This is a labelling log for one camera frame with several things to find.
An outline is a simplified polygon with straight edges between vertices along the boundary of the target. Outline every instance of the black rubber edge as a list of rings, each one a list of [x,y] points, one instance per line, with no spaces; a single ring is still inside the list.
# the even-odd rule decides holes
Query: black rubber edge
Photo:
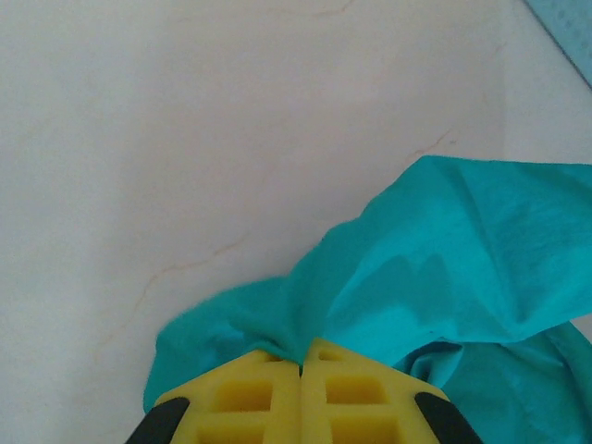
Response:
[[[126,444],[170,444],[189,404],[187,398],[174,398],[157,405],[144,416]]]
[[[451,402],[422,391],[415,395],[415,403],[440,444],[483,444],[463,414]]]

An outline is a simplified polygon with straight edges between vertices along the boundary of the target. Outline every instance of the white floor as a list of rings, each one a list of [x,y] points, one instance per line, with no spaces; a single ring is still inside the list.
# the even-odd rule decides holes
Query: white floor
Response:
[[[423,153],[592,163],[592,92],[520,0],[0,5],[6,443],[123,442],[168,319]]]

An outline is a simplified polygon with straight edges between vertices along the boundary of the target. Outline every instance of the blue mat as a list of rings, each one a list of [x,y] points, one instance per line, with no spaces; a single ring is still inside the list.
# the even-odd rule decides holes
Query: blue mat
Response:
[[[526,0],[526,3],[592,86],[592,0]]]

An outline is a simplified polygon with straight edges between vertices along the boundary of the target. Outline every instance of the teal microfiber towel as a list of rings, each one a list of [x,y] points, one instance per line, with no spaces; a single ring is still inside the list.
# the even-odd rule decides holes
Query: teal microfiber towel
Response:
[[[253,349],[315,337],[442,388],[486,443],[592,442],[592,166],[426,156],[284,277],[167,325],[156,398]]]

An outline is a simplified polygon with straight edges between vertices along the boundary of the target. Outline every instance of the light blue object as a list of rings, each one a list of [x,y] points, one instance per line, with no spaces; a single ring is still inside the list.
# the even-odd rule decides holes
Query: light blue object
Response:
[[[322,337],[443,388],[486,443],[592,442],[592,166],[427,156],[285,277],[160,333],[144,393]]]
[[[592,0],[526,0],[526,3],[592,86]]]

